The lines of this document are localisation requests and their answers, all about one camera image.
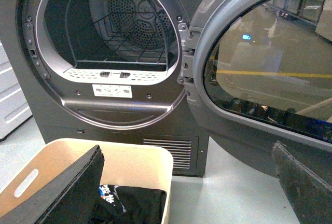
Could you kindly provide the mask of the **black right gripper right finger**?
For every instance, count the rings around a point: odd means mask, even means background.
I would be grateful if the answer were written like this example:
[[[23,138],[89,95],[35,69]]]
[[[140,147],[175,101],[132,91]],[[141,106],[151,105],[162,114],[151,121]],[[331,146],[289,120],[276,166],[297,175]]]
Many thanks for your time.
[[[280,185],[300,223],[331,223],[331,153],[276,142],[272,157]]]

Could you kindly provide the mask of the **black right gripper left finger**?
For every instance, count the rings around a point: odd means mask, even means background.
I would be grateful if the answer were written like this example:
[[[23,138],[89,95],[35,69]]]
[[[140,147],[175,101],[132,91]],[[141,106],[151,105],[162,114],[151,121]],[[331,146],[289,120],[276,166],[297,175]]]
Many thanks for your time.
[[[99,195],[104,155],[93,146],[35,194],[1,217],[1,223],[88,223]]]

